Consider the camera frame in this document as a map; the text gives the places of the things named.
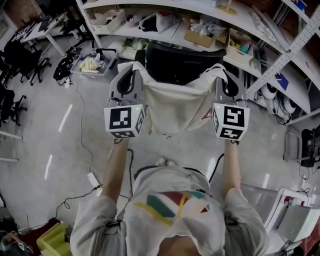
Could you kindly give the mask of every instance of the power strip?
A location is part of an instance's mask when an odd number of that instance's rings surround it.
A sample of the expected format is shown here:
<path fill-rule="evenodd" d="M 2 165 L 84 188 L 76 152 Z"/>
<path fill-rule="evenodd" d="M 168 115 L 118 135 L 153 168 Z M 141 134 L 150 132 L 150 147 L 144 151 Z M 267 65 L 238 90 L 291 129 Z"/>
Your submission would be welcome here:
<path fill-rule="evenodd" d="M 95 188 L 97 186 L 100 185 L 100 183 L 98 182 L 96 176 L 94 175 L 93 172 L 89 172 L 89 174 L 87 175 L 89 181 L 91 182 L 91 185 Z M 102 187 L 98 188 L 96 191 L 96 196 L 100 196 L 100 194 L 102 193 Z"/>

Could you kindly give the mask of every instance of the white cloth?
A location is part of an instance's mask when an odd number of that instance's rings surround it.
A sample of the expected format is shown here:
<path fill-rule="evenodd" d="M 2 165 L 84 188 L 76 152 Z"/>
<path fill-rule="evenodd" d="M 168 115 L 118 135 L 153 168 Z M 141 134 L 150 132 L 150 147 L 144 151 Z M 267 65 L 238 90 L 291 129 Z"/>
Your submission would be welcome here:
<path fill-rule="evenodd" d="M 267 248 L 259 215 L 236 188 L 224 210 L 211 197 L 206 177 L 160 167 L 142 171 L 133 190 L 118 227 L 109 197 L 80 203 L 70 239 L 74 256 L 156 256 L 162 240 L 176 235 L 189 236 L 202 256 L 261 256 Z"/>
<path fill-rule="evenodd" d="M 118 65 L 121 71 L 132 62 Z M 133 70 L 139 70 L 143 80 L 143 98 L 148 105 L 151 130 L 174 135 L 185 130 L 198 129 L 210 120 L 217 78 L 228 83 L 225 69 L 215 64 L 203 72 L 198 79 L 181 86 L 155 81 L 139 63 L 133 63 Z"/>

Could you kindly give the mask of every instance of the shoe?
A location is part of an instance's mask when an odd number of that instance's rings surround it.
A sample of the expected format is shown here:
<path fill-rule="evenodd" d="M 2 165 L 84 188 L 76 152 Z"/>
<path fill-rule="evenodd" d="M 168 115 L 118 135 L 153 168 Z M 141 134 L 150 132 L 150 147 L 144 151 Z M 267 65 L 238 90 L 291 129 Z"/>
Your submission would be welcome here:
<path fill-rule="evenodd" d="M 168 160 L 168 161 L 166 162 L 166 165 L 167 165 L 167 166 L 178 166 L 178 164 L 177 164 L 175 161 L 173 161 L 173 160 Z"/>
<path fill-rule="evenodd" d="M 163 156 L 160 156 L 156 161 L 155 165 L 159 167 L 167 166 L 167 159 Z"/>

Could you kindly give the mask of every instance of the person's left arm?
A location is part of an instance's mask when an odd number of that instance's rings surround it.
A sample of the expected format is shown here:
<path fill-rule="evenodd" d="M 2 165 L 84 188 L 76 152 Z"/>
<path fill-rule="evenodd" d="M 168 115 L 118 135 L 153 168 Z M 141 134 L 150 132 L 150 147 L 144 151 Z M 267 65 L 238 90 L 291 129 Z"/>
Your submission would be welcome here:
<path fill-rule="evenodd" d="M 70 247 L 73 255 L 100 255 L 104 231 L 117 215 L 117 201 L 126 167 L 128 139 L 114 144 L 103 173 L 102 193 L 79 204 Z"/>

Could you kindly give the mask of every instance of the sleeve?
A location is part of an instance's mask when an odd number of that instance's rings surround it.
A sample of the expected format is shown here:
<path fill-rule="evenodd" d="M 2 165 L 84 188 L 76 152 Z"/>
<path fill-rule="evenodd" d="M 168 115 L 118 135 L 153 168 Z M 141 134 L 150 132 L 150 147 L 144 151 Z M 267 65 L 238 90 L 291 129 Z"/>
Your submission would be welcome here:
<path fill-rule="evenodd" d="M 232 188 L 225 197 L 225 255 L 264 255 L 268 234 L 256 210 L 241 190 Z"/>
<path fill-rule="evenodd" d="M 116 214 L 117 206 L 108 196 L 100 195 L 91 197 L 88 202 L 82 201 L 70 237 L 72 255 L 99 255 L 105 226 L 115 219 Z"/>

